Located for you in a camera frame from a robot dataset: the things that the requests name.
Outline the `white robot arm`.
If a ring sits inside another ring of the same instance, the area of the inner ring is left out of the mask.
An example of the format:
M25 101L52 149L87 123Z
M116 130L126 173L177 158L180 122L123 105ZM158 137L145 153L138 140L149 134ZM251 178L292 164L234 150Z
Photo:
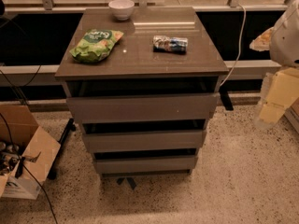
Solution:
M281 68L263 78L254 124L272 128L299 98L299 0L294 0L275 25L255 38L249 47L270 53Z

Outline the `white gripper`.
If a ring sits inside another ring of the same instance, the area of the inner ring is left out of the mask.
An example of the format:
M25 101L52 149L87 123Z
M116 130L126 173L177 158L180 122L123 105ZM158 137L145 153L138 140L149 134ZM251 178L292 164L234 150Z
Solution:
M255 110L255 126L260 129L272 128L298 98L298 69L287 68L275 74L267 73L263 79L260 101Z

